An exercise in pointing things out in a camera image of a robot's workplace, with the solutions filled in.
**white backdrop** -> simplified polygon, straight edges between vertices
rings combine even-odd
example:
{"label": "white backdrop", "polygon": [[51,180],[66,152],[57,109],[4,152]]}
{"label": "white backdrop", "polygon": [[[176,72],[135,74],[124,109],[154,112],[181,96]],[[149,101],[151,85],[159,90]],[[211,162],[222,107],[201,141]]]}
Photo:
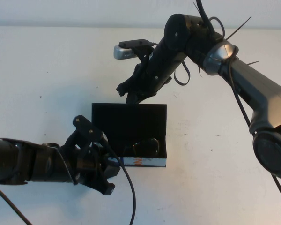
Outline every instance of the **white backdrop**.
{"label": "white backdrop", "polygon": [[[174,13],[197,15],[193,0],[0,0],[0,25],[159,27]],[[202,0],[209,16],[234,28],[281,29],[281,0]]]}

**open box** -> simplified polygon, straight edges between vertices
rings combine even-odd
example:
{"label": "open box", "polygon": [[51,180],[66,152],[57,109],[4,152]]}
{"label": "open box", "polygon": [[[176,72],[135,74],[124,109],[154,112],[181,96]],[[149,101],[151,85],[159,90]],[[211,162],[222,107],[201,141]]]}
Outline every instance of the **open box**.
{"label": "open box", "polygon": [[[125,166],[166,166],[166,120],[166,105],[92,104],[92,123],[106,134],[109,145]],[[159,151],[154,156],[126,151],[151,138],[159,142]]]}

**silver metal joint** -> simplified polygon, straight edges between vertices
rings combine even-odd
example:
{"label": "silver metal joint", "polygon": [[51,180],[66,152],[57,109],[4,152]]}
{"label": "silver metal joint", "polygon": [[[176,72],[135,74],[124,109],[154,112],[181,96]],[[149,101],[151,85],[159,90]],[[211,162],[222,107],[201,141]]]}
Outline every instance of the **silver metal joint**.
{"label": "silver metal joint", "polygon": [[218,75],[222,63],[232,55],[234,49],[235,47],[226,40],[216,44],[204,59],[204,71],[208,75]]}

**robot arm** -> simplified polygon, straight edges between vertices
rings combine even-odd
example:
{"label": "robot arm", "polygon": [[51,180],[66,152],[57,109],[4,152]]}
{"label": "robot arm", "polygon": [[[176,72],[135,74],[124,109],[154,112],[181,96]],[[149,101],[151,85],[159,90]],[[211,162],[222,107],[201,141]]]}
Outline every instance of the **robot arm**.
{"label": "robot arm", "polygon": [[249,131],[254,135],[255,155],[265,169],[281,178],[281,86],[238,59],[238,48],[214,32],[200,1],[197,3],[201,17],[171,16],[155,49],[146,40],[121,42],[115,47],[116,59],[137,55],[141,60],[117,91],[120,96],[128,93],[126,102],[132,104],[152,97],[189,57],[208,75],[220,75],[253,109]]}

